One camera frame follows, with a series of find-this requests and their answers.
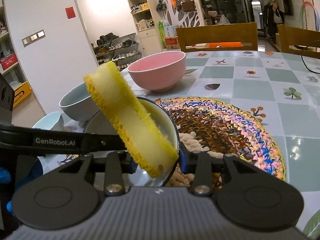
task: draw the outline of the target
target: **brown handbag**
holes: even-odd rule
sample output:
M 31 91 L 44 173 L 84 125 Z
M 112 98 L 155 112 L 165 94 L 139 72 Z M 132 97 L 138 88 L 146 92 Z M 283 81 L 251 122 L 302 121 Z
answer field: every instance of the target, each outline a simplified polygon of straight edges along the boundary
M 196 11 L 195 1 L 191 0 L 182 0 L 182 9 L 184 12 L 194 12 Z

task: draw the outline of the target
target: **sponge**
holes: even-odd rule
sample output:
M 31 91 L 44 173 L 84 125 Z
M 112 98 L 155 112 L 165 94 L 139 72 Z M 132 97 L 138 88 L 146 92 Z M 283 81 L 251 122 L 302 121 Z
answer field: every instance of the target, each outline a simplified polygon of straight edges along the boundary
M 140 168 L 155 178 L 168 171 L 179 155 L 109 61 L 84 77 L 87 91 L 109 119 Z

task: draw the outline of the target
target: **pink bowl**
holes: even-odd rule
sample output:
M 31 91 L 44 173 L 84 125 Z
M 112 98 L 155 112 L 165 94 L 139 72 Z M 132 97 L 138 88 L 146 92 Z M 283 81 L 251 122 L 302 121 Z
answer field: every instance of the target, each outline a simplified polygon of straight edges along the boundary
M 141 58 L 128 67 L 133 81 L 147 90 L 167 90 L 183 77 L 186 71 L 186 54 L 166 51 Z

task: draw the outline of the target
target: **checkered tablecloth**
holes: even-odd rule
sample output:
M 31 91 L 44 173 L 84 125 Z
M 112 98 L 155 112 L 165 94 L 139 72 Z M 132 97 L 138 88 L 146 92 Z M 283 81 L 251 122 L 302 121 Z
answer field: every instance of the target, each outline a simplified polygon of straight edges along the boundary
M 320 72 L 320 60 L 304 60 Z M 320 75 L 309 72 L 300 56 L 257 51 L 187 53 L 183 79 L 159 94 L 138 87 L 126 69 L 121 73 L 137 96 L 217 98 L 257 116 L 282 152 L 287 182 L 304 197 L 298 228 L 310 237 L 320 235 Z M 84 126 L 71 120 L 66 130 L 82 132 Z M 45 172 L 70 158 L 42 160 Z

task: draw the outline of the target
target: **wooden chair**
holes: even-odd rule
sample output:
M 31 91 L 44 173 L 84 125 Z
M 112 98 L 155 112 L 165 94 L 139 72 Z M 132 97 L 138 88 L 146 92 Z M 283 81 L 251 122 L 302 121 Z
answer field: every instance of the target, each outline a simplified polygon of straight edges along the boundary
M 298 45 L 320 48 L 320 42 L 312 44 L 314 41 L 320 40 L 320 32 L 289 27 L 283 24 L 278 25 L 278 29 L 281 52 L 320 59 L 320 52 L 312 51 L 311 49 L 301 50 L 294 47 L 294 45 Z
M 255 22 L 177 28 L 177 34 L 180 48 L 183 52 L 213 50 L 258 50 L 258 30 Z M 186 48 L 186 46 L 211 42 L 241 42 L 243 46 L 223 48 Z

